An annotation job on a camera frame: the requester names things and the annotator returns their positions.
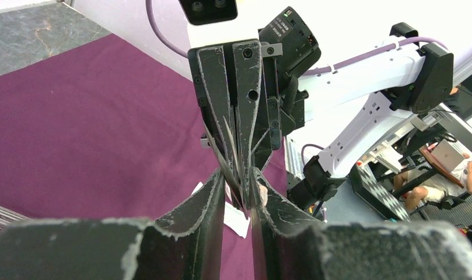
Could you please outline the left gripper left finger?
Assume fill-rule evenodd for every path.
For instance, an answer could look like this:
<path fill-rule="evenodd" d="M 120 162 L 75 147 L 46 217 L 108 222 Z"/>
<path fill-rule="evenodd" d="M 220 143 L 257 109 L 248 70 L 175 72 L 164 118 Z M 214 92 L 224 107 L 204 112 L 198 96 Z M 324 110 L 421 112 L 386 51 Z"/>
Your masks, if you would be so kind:
<path fill-rule="evenodd" d="M 0 279 L 218 279 L 220 170 L 156 220 L 32 219 L 0 232 Z"/>

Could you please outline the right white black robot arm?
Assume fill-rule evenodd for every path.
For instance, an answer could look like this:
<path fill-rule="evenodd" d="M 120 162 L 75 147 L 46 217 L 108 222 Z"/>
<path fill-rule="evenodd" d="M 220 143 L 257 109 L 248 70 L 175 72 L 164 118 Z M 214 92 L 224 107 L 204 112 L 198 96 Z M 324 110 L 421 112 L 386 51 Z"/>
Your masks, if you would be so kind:
<path fill-rule="evenodd" d="M 243 209 L 250 207 L 252 172 L 265 168 L 283 137 L 302 127 L 294 111 L 306 92 L 298 90 L 298 78 L 309 76 L 320 93 L 341 102 L 368 98 L 334 142 L 305 164 L 304 179 L 288 195 L 301 209 L 329 199 L 381 137 L 436 107 L 452 88 L 453 54 L 405 23 L 395 24 L 389 41 L 372 51 L 313 68 L 320 56 L 316 36 L 291 7 L 257 38 L 188 51 L 208 142 Z"/>

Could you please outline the purple cloth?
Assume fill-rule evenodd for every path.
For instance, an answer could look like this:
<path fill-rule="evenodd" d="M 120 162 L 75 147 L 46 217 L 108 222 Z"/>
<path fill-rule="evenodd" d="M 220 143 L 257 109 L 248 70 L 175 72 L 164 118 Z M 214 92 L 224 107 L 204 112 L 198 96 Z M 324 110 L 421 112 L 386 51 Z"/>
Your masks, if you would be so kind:
<path fill-rule="evenodd" d="M 0 77 L 0 203 L 25 220 L 154 221 L 220 170 L 203 133 L 194 83 L 101 38 Z M 255 279 L 249 210 L 245 239 L 223 223 L 218 279 Z"/>

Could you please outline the white suture packet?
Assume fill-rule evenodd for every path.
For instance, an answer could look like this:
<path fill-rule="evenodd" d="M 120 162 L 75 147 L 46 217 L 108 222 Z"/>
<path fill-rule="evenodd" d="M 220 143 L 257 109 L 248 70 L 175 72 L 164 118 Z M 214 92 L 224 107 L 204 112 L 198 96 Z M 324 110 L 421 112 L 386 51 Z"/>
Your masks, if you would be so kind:
<path fill-rule="evenodd" d="M 232 205 L 232 199 L 228 198 L 228 195 L 230 195 L 230 188 L 228 184 L 225 183 L 224 225 L 229 227 L 238 236 L 245 239 L 250 226 L 250 218 L 247 218 L 241 210 L 236 209 Z"/>

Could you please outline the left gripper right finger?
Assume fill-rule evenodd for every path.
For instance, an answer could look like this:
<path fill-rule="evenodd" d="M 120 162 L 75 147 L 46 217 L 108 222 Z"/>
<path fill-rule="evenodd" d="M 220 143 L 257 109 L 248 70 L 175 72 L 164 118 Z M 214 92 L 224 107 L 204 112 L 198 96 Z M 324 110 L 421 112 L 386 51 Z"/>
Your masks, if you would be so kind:
<path fill-rule="evenodd" d="M 446 222 L 324 223 L 249 171 L 255 279 L 472 279 L 472 245 Z"/>

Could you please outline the steel forceps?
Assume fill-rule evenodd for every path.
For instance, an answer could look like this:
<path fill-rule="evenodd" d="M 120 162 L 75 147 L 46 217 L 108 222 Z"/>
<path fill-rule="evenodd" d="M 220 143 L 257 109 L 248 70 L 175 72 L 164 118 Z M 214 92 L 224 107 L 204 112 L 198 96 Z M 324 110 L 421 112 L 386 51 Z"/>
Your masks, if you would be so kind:
<path fill-rule="evenodd" d="M 246 219 L 250 218 L 249 206 L 246 204 L 244 189 L 242 187 L 242 168 L 238 151 L 236 149 L 231 127 L 227 120 L 223 119 L 223 126 L 216 128 L 219 141 L 213 136 L 209 125 L 210 120 L 202 118 L 204 133 L 200 137 L 201 147 L 213 151 L 222 176 L 225 180 L 225 193 L 232 205 L 242 211 Z"/>

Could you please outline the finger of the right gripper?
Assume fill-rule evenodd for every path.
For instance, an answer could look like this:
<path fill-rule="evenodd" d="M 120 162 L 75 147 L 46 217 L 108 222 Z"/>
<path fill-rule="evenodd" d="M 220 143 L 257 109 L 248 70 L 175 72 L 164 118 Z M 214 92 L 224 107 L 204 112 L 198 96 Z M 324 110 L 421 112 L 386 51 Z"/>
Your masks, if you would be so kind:
<path fill-rule="evenodd" d="M 261 88 L 261 44 L 247 40 L 232 45 L 235 76 L 235 105 L 233 106 L 233 155 L 236 180 L 242 205 L 249 204 L 249 167 L 252 141 Z"/>
<path fill-rule="evenodd" d="M 209 128 L 217 141 L 216 128 L 223 126 L 225 118 L 231 126 L 232 105 L 229 84 L 230 71 L 234 66 L 234 55 L 228 45 L 211 45 L 196 50 L 196 62 L 205 93 L 206 106 L 203 117 L 210 120 Z"/>

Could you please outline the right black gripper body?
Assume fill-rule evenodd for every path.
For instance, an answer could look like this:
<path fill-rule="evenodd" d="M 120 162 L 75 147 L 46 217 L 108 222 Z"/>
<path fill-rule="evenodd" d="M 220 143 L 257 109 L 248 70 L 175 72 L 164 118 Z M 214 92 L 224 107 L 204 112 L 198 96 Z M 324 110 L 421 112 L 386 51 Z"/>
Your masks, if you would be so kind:
<path fill-rule="evenodd" d="M 212 46 L 229 46 L 239 42 L 216 44 Z M 296 127 L 296 117 L 284 111 L 284 95 L 279 91 L 279 86 L 286 86 L 283 78 L 278 77 L 277 58 L 282 55 L 282 45 L 261 43 L 261 88 L 258 103 L 256 125 L 254 128 L 251 159 L 252 166 L 264 170 L 273 151 L 282 146 L 282 139 Z M 196 50 L 188 51 L 190 71 L 193 78 L 198 106 L 203 109 L 206 106 L 205 93 L 200 78 L 200 70 L 196 62 Z M 233 133 L 233 106 L 235 105 L 235 76 L 230 71 L 231 82 L 229 84 L 232 105 L 231 130 Z"/>

